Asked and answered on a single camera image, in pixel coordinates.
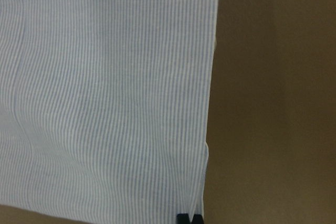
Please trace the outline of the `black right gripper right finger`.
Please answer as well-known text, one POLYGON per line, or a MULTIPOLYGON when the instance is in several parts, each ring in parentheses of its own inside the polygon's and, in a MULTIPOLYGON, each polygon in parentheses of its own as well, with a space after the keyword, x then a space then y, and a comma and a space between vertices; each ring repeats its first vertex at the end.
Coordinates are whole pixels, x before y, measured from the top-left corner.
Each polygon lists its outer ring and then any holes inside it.
POLYGON ((194 214, 192 224, 204 224, 204 219, 201 214, 194 214))

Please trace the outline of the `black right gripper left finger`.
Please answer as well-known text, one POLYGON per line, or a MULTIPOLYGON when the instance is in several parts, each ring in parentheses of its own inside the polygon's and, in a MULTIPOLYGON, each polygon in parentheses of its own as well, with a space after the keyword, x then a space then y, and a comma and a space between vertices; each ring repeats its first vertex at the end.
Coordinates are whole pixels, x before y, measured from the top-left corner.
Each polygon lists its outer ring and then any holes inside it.
POLYGON ((176 216, 177 224, 190 224, 190 218, 188 214, 177 214, 176 216))

